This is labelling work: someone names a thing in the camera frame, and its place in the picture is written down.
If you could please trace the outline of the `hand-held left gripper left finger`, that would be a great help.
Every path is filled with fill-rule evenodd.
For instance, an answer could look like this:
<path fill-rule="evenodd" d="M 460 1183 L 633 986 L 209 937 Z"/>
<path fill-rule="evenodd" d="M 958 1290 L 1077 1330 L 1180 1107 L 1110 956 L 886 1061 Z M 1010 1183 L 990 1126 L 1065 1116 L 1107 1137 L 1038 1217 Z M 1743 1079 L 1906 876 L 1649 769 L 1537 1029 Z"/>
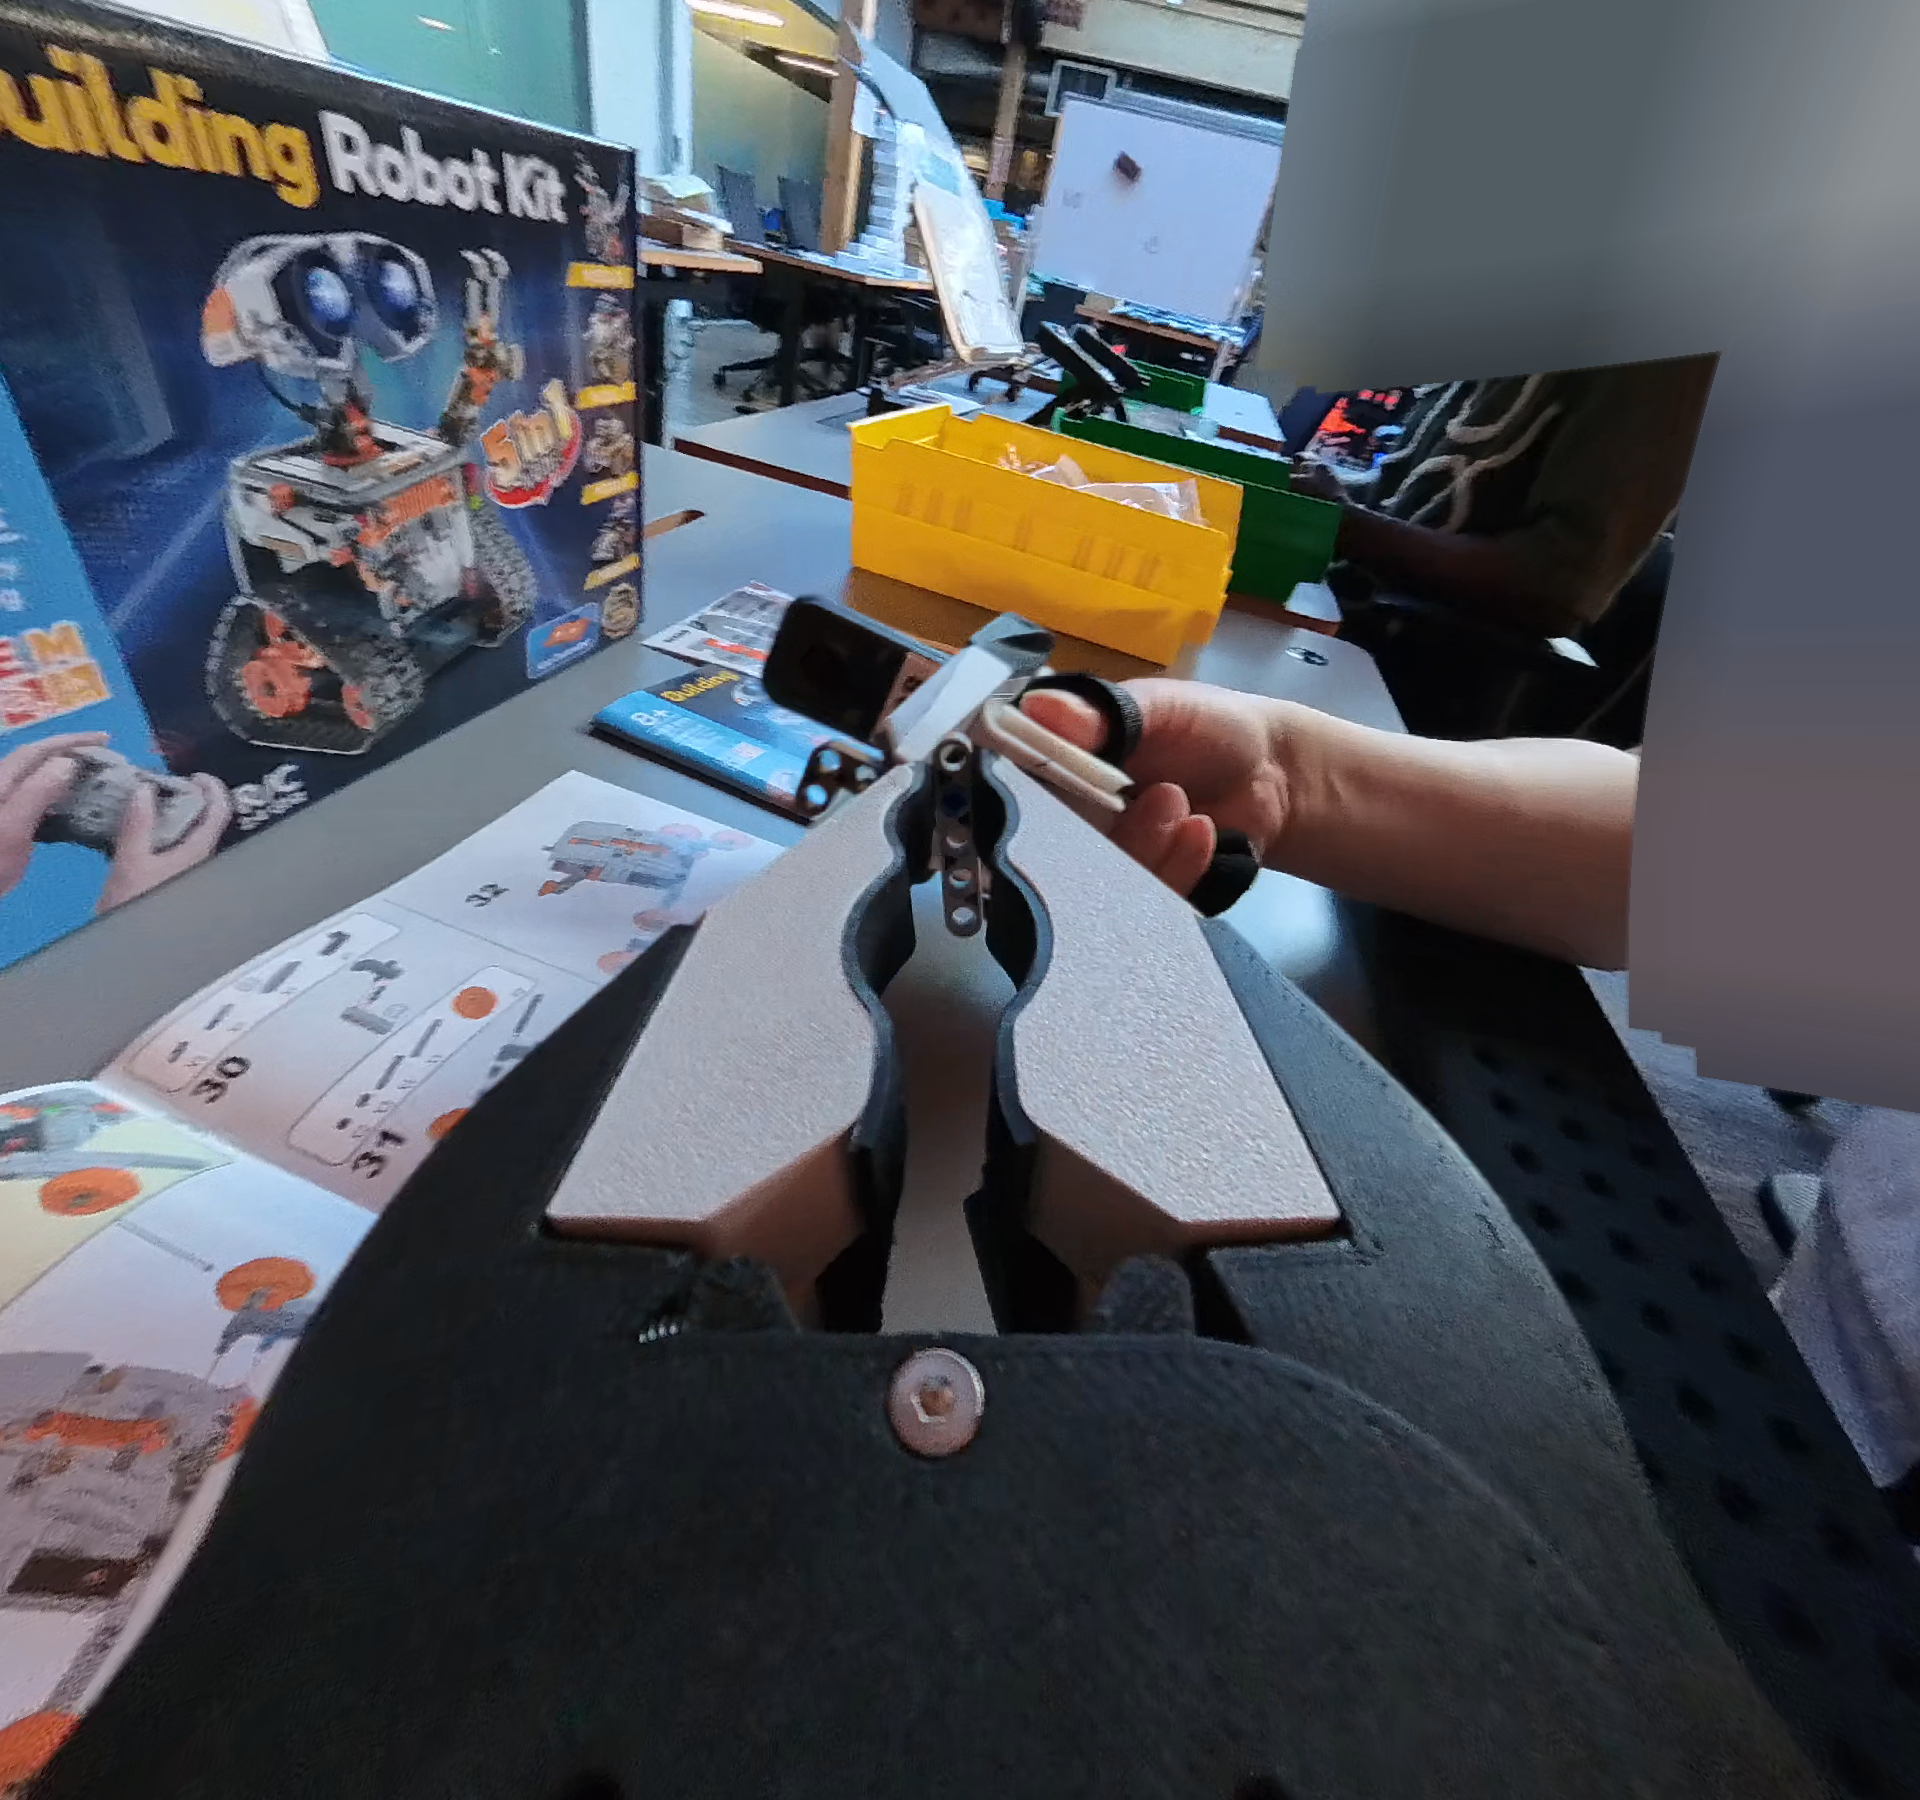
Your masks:
<path fill-rule="evenodd" d="M 887 983 L 916 952 L 922 776 L 890 769 L 715 904 L 588 1122 L 546 1223 L 750 1257 L 876 1332 L 902 1189 Z"/>

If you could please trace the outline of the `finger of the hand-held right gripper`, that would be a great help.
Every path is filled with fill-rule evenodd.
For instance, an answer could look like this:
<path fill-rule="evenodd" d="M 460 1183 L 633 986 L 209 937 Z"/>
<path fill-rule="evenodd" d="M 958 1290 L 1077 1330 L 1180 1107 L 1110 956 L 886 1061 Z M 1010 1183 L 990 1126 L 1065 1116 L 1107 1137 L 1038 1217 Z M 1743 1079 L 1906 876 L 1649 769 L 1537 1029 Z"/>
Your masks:
<path fill-rule="evenodd" d="M 883 720 L 887 767 L 925 767 L 1008 679 L 1010 669 L 986 647 L 955 654 Z"/>

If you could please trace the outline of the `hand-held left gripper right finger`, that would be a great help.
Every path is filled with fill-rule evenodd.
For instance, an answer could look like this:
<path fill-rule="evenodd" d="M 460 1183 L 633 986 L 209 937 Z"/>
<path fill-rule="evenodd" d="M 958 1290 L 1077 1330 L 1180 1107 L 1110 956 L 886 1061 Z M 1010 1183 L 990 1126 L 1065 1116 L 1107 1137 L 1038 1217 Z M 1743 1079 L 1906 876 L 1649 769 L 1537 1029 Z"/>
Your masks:
<path fill-rule="evenodd" d="M 977 767 L 996 1025 L 977 1268 L 1001 1332 L 1066 1332 L 1132 1257 L 1342 1237 L 1204 922 L 1005 761 Z"/>

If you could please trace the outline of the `grey angled building beam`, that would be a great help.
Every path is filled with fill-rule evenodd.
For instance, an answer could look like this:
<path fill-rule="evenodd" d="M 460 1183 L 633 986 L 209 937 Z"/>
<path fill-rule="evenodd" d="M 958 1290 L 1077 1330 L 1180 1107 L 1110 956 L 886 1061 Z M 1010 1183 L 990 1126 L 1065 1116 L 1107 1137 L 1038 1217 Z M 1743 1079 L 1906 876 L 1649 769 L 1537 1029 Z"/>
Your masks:
<path fill-rule="evenodd" d="M 887 758 L 844 737 L 825 737 L 804 758 L 804 772 L 794 788 L 794 816 L 804 827 L 819 822 L 841 800 L 864 794 Z"/>

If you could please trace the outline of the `grey straight building beam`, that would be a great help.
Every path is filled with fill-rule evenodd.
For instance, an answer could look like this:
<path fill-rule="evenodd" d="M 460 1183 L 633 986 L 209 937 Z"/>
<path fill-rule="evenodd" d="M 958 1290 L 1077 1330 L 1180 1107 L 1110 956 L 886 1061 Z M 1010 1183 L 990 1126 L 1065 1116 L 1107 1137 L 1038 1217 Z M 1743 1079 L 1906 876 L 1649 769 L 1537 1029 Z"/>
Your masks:
<path fill-rule="evenodd" d="M 947 733 L 931 758 L 931 876 L 940 883 L 941 919 L 955 939 L 977 939 L 990 913 L 977 816 L 990 782 L 966 733 Z"/>

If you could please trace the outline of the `person's right forearm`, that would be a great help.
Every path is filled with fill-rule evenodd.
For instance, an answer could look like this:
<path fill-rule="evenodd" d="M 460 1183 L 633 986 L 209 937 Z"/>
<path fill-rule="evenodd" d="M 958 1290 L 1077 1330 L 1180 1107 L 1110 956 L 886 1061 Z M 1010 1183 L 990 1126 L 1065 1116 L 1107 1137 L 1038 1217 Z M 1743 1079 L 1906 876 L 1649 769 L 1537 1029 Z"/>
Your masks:
<path fill-rule="evenodd" d="M 1569 965 L 1627 964 L 1640 751 L 1585 739 L 1424 739 L 1288 711 L 1285 822 L 1268 863 Z"/>

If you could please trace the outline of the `black desk device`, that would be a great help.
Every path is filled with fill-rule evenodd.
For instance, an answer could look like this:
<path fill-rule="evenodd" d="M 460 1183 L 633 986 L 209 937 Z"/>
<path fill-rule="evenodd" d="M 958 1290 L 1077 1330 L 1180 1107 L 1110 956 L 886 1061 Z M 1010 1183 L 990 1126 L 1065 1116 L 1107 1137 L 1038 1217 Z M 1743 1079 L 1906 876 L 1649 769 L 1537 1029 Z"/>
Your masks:
<path fill-rule="evenodd" d="M 1144 377 L 1130 357 L 1083 325 L 1044 322 L 1034 347 L 1044 362 L 1059 366 L 1060 381 L 1051 401 L 1026 422 L 1028 428 L 1051 428 L 1060 419 L 1130 423 L 1126 404 L 1144 390 Z"/>

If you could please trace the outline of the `person's right hand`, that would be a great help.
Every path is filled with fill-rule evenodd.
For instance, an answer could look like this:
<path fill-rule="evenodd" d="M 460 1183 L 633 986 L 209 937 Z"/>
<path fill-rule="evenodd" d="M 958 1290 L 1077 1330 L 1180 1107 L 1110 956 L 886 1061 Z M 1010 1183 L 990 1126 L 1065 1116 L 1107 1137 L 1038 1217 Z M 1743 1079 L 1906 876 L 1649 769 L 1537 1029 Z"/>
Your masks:
<path fill-rule="evenodd" d="M 1059 675 L 1017 700 L 1040 731 L 1130 779 L 1110 840 L 1196 913 L 1229 913 L 1281 840 L 1309 711 L 1221 685 Z"/>

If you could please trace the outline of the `blue building manual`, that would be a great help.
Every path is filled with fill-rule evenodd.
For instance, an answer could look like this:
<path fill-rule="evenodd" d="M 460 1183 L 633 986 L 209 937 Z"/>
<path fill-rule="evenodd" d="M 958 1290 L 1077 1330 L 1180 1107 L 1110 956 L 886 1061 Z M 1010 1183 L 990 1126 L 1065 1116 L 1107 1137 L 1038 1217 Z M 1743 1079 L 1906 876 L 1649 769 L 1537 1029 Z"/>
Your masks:
<path fill-rule="evenodd" d="M 832 731 L 728 669 L 697 664 L 625 691 L 588 731 L 801 827 L 825 810 L 801 794 L 801 779 Z"/>

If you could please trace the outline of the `yellow storage bin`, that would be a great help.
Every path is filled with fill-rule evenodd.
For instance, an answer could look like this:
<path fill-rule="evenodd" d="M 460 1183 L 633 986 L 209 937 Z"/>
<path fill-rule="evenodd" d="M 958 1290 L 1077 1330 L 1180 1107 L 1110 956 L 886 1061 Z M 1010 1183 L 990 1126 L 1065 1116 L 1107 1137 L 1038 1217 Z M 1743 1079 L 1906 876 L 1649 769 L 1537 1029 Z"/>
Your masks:
<path fill-rule="evenodd" d="M 922 405 L 850 428 L 850 557 L 1150 669 L 1214 638 L 1242 490 L 1017 422 Z"/>

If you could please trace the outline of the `green bin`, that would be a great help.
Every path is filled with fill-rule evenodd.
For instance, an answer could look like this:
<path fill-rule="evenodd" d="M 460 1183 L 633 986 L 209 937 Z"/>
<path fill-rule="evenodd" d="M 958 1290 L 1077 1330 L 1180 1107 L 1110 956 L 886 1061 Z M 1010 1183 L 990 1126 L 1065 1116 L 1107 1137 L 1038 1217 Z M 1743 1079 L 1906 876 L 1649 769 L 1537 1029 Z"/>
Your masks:
<path fill-rule="evenodd" d="M 1060 439 L 1130 454 L 1157 469 L 1226 481 L 1241 490 L 1241 518 L 1229 594 L 1281 606 L 1299 584 L 1318 584 L 1333 563 L 1338 508 L 1293 490 L 1281 454 L 1236 444 L 1201 422 L 1211 381 L 1135 365 L 1144 390 L 1130 396 L 1130 423 L 1054 422 Z"/>

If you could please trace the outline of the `tilted board stand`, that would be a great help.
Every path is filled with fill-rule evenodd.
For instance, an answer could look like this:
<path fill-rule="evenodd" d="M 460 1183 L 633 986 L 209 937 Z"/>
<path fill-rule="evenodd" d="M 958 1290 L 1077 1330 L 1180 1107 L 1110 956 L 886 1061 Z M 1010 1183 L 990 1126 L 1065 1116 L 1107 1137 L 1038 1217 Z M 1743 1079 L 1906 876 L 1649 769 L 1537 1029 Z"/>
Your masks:
<path fill-rule="evenodd" d="M 925 270 L 947 347 L 966 365 L 1022 354 L 1020 308 L 984 198 L 925 82 L 874 42 L 841 30 L 838 59 L 859 83 L 855 125 L 871 140 L 871 198 L 855 259 L 901 277 Z"/>

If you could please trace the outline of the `open white instruction booklet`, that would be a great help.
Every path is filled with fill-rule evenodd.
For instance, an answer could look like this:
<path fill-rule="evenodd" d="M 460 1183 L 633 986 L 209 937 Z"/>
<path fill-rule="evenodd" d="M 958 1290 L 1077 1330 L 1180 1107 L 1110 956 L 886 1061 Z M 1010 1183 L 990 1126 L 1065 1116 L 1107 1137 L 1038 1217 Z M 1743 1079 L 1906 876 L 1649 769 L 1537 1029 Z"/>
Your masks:
<path fill-rule="evenodd" d="M 97 1079 L 4 1098 L 4 1795 L 153 1621 L 409 1174 L 782 846 L 570 772 Z"/>

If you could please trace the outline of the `perforated chair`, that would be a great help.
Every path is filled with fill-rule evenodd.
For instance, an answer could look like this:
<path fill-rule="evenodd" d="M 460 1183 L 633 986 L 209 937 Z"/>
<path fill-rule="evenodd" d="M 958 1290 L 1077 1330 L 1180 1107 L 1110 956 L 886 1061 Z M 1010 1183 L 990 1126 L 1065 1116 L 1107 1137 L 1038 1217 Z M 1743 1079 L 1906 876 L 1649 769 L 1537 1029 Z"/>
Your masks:
<path fill-rule="evenodd" d="M 1916 1795 L 1916 1567 L 1575 965 L 1201 925 L 1333 1229 L 1204 1241 L 1204 1330 L 1411 1427 L 1599 1621 L 1645 1792 Z"/>

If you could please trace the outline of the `white whiteboard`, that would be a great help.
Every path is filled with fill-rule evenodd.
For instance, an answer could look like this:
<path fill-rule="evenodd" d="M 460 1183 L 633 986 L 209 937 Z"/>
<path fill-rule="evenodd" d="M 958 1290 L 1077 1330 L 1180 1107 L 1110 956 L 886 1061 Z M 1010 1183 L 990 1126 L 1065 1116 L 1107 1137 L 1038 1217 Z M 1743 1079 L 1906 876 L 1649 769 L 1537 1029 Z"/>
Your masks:
<path fill-rule="evenodd" d="M 1065 97 L 1028 274 L 1201 325 L 1241 319 L 1285 125 L 1144 92 Z"/>

